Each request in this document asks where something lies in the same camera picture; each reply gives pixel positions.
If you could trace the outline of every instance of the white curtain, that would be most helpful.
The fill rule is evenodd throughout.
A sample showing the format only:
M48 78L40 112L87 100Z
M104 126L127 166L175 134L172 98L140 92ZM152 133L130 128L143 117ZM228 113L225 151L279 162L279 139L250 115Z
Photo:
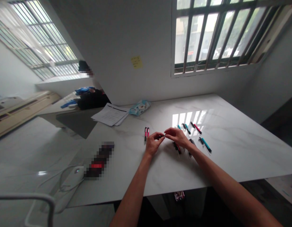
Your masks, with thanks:
M29 46L36 54L47 59L53 67L54 60L46 52L45 48L40 45L28 27L21 18L13 10L11 5L4 0L0 0L0 21L9 28L9 30L27 46Z

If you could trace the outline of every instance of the wall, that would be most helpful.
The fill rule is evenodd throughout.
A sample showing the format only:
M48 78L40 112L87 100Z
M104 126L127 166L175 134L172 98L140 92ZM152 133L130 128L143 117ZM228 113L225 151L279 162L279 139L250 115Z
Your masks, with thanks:
M217 93L234 103L255 66L171 78L172 1L49 0L116 105ZM133 56L143 68L134 69Z
M74 90L80 87L94 86L92 78L80 78L80 79L71 79L71 80L61 80L55 82L41 82L37 86L41 90L50 90L57 93L61 97L65 97Z
M236 106L262 123L292 97L292 20Z
M28 98L41 79L0 41L0 96Z

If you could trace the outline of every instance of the paper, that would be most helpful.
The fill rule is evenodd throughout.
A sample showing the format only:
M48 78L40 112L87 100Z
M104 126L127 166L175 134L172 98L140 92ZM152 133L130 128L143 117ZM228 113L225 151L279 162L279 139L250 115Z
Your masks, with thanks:
M142 60L140 56L132 57L131 58L132 65L135 69L142 68Z
M121 120L119 120L117 123L115 123L115 126L119 126L124 120L125 118L129 115L129 113L126 113L126 115L124 117L122 117Z
M128 114L128 112L129 108L121 108L107 103L104 109L93 115L91 118L95 121L102 122L109 126L113 126L120 120L122 120L124 116Z

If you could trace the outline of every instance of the sticky note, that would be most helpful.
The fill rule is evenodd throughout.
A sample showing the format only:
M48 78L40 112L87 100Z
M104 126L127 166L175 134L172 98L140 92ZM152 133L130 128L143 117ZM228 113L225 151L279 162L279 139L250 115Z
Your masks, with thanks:
M132 65L135 69L143 68L142 60L140 56L131 58Z

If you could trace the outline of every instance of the floor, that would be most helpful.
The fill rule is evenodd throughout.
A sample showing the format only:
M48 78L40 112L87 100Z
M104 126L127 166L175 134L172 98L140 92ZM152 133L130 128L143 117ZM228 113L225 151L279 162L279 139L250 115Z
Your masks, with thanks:
M34 192L40 182L68 166L82 142L39 117L9 133L0 139L0 193ZM40 192L48 193L56 182L52 179ZM0 201L0 226L24 226L31 203ZM46 226L47 215L37 207L30 223ZM55 215L54 225L108 226L113 215L113 205L70 208Z

